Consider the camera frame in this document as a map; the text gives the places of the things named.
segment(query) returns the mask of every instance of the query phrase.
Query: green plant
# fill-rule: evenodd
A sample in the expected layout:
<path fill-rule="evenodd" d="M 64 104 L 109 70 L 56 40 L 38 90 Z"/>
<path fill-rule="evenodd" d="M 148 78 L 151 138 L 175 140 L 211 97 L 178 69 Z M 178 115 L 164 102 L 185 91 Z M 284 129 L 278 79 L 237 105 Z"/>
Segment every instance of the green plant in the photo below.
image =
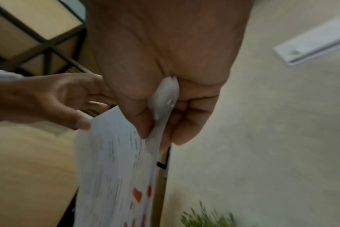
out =
<path fill-rule="evenodd" d="M 181 222 L 186 227 L 238 227 L 234 216 L 229 213 L 228 217 L 218 215 L 216 210 L 208 215 L 206 208 L 200 201 L 201 214 L 195 213 L 194 209 L 191 208 L 192 214 L 184 212 L 181 216 Z"/>

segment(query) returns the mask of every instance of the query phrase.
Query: white paper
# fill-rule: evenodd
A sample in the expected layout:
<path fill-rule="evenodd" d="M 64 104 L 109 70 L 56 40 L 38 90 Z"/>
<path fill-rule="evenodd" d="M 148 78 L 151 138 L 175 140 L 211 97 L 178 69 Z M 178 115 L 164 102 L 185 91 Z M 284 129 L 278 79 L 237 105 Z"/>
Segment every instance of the white paper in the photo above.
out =
<path fill-rule="evenodd" d="M 118 107 L 92 119 L 90 131 L 76 131 L 75 227 L 150 226 L 160 143 L 178 96 L 176 78 L 164 79 L 149 101 L 155 123 L 146 140 Z"/>

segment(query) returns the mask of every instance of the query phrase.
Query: human hand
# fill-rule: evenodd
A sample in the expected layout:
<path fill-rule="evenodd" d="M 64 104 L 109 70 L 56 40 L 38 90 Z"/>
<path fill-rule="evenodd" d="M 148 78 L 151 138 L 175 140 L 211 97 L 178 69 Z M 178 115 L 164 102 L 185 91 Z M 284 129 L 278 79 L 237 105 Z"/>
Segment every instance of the human hand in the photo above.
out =
<path fill-rule="evenodd" d="M 77 73 L 0 81 L 0 120 L 41 120 L 76 129 L 90 122 L 76 110 L 101 110 L 115 104 L 99 75 Z"/>
<path fill-rule="evenodd" d="M 148 99 L 178 78 L 179 100 L 162 149 L 196 136 L 212 114 L 241 46 L 251 0 L 88 0 L 88 36 L 124 116 L 146 138 Z"/>

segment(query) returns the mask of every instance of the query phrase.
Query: red shape on paper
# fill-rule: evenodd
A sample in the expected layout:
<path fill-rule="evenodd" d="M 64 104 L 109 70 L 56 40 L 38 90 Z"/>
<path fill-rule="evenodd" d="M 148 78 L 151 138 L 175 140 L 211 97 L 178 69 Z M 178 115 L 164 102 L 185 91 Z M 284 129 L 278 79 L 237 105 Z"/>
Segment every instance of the red shape on paper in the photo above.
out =
<path fill-rule="evenodd" d="M 133 189 L 133 196 L 134 196 L 134 198 L 136 199 L 136 201 L 137 201 L 138 203 L 140 203 L 140 201 L 141 201 L 141 196 L 142 196 L 141 191 L 138 191 L 136 188 L 134 188 L 134 189 Z"/>
<path fill-rule="evenodd" d="M 151 197 L 151 186 L 148 187 L 148 198 Z"/>
<path fill-rule="evenodd" d="M 145 226 L 145 215 L 143 215 L 143 220 L 141 220 L 141 227 Z"/>

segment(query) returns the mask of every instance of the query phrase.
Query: white object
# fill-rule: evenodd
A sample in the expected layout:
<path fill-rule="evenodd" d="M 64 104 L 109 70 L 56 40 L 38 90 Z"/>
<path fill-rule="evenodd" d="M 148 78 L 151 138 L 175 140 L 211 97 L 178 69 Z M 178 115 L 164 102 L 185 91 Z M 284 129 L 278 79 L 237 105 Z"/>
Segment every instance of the white object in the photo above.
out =
<path fill-rule="evenodd" d="M 149 101 L 155 119 L 148 139 L 141 140 L 118 107 L 91 120 L 90 131 L 78 130 L 73 149 L 80 183 L 75 227 L 150 226 L 152 188 L 163 132 L 179 95 L 176 78 L 164 79 Z"/>
<path fill-rule="evenodd" d="M 288 64 L 298 65 L 340 49 L 340 18 L 327 22 L 274 48 Z"/>

